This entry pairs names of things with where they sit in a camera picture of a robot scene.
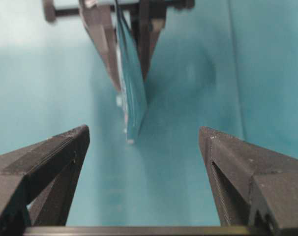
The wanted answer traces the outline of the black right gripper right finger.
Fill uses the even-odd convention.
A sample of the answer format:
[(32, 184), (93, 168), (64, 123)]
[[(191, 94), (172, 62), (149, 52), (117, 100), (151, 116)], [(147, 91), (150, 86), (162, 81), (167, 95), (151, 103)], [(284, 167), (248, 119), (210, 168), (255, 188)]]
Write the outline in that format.
[(222, 226), (298, 236), (298, 159), (206, 126), (199, 147)]

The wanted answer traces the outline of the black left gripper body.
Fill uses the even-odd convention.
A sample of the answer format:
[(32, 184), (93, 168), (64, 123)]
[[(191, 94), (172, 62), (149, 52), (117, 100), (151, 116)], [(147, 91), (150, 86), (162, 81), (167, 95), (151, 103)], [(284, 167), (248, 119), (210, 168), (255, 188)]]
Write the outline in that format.
[[(166, 17), (167, 8), (172, 7), (177, 10), (192, 9), (195, 6), (194, 0), (141, 0), (136, 3), (119, 3), (122, 11), (140, 14), (145, 10), (146, 15), (154, 19)], [(55, 22), (58, 17), (79, 16), (79, 7), (55, 8), (53, 0), (43, 0), (42, 7), (44, 10), (45, 20)]]

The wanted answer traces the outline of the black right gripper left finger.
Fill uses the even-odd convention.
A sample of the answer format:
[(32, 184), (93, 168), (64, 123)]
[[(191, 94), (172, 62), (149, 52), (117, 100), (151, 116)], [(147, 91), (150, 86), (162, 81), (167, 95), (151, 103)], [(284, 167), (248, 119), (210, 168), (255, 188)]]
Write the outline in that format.
[(0, 155), (0, 236), (66, 224), (89, 143), (81, 125)]

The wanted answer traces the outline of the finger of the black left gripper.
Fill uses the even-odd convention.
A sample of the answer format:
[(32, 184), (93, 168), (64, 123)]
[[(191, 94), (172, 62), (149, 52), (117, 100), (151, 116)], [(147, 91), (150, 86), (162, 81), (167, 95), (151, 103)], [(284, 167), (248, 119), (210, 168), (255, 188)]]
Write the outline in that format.
[(141, 0), (130, 12), (143, 79), (147, 78), (154, 49), (165, 27), (167, 7), (162, 0)]
[(112, 23), (111, 6), (98, 4), (96, 0), (80, 0), (79, 13), (115, 89), (120, 92), (117, 39)]

